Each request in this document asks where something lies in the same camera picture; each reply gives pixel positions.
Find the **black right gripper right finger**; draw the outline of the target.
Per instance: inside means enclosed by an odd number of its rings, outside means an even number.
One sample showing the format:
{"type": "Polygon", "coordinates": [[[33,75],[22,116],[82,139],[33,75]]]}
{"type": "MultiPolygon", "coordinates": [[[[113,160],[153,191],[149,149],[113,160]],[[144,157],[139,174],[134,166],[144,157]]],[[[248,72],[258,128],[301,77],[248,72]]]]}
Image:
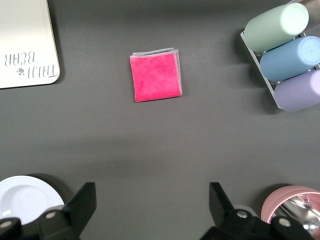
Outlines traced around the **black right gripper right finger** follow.
{"type": "Polygon", "coordinates": [[[271,223],[236,209],[221,184],[209,184],[209,210],[215,226],[199,240],[314,240],[297,220],[278,216],[271,223]]]}

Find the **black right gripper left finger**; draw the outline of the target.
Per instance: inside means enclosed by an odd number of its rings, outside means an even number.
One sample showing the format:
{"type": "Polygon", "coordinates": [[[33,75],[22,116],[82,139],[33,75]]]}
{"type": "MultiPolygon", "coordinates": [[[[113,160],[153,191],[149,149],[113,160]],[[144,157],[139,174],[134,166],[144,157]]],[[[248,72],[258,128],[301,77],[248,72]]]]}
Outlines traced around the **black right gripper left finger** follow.
{"type": "Polygon", "coordinates": [[[80,240],[96,208],[96,184],[86,182],[61,209],[46,210],[28,224],[17,217],[1,219],[0,240],[80,240]]]}

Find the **white round plate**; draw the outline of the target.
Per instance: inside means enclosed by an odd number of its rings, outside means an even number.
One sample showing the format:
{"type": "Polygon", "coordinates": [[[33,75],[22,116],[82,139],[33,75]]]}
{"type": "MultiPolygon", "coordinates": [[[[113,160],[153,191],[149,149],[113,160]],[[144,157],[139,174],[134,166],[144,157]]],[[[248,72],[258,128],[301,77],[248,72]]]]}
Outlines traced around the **white round plate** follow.
{"type": "Polygon", "coordinates": [[[17,175],[0,181],[0,220],[19,218],[25,225],[64,204],[61,195],[37,177],[17,175]]]}

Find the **pink ribbed bowl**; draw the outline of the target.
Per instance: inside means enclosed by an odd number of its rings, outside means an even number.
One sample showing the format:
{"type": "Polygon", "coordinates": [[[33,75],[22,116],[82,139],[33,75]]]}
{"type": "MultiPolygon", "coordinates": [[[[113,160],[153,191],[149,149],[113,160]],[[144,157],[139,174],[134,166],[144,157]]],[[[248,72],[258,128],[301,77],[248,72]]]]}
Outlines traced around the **pink ribbed bowl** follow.
{"type": "Polygon", "coordinates": [[[304,186],[288,185],[273,191],[264,201],[261,209],[261,219],[270,223],[275,216],[275,210],[285,201],[298,197],[304,202],[309,202],[312,207],[320,212],[320,191],[304,186]]]}

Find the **metal scoop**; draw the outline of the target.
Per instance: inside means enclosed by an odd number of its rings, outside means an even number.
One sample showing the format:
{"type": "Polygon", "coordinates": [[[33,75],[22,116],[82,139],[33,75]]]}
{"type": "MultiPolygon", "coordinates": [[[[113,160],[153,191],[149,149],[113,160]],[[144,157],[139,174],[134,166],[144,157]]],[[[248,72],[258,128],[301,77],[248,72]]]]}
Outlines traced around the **metal scoop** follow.
{"type": "Polygon", "coordinates": [[[292,197],[282,203],[274,215],[297,220],[315,240],[320,240],[320,211],[312,207],[308,201],[292,197]]]}

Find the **pale purple cup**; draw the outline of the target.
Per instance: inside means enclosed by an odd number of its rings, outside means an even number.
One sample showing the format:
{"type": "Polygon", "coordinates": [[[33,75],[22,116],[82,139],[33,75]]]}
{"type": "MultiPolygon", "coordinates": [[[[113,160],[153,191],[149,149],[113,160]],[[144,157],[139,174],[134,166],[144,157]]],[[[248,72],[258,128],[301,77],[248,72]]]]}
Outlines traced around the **pale purple cup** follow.
{"type": "Polygon", "coordinates": [[[295,112],[320,104],[320,69],[280,82],[274,89],[279,108],[295,112]]]}

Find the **pink folded cloth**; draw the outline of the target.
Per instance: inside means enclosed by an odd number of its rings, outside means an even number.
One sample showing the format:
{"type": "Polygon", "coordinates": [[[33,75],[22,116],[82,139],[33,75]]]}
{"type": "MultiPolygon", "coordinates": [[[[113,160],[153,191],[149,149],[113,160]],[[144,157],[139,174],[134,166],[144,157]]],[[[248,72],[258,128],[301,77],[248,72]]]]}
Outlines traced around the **pink folded cloth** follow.
{"type": "Polygon", "coordinates": [[[137,103],[176,98],[183,94],[178,49],[134,52],[130,56],[130,67],[137,103]]]}

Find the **pale blue cup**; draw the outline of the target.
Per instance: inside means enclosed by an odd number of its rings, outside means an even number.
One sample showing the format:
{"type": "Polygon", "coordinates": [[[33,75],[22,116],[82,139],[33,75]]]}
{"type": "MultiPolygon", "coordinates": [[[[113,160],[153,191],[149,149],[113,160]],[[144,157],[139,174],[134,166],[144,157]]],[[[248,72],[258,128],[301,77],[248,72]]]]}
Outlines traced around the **pale blue cup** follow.
{"type": "Polygon", "coordinates": [[[320,63],[320,38],[306,36],[264,53],[260,59],[260,68],[268,80],[282,82],[307,72],[318,63],[320,63]]]}

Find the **cream tray with bear print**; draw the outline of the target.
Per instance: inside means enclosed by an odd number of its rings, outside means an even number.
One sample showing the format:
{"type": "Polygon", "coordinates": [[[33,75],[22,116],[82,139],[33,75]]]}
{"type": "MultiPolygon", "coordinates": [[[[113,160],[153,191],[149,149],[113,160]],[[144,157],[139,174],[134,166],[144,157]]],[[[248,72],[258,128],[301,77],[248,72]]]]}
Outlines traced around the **cream tray with bear print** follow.
{"type": "Polygon", "coordinates": [[[48,0],[0,0],[0,89],[48,85],[60,74],[48,0]]]}

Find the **pale green cup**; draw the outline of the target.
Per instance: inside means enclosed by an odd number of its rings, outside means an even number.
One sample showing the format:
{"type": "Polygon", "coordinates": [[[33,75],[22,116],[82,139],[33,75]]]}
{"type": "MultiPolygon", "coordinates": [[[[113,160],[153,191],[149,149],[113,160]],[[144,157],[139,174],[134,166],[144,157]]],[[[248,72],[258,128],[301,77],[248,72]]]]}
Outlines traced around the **pale green cup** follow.
{"type": "Polygon", "coordinates": [[[276,48],[302,33],[309,23],[309,12],[301,3],[288,3],[251,19],[244,29],[244,42],[256,53],[276,48]]]}

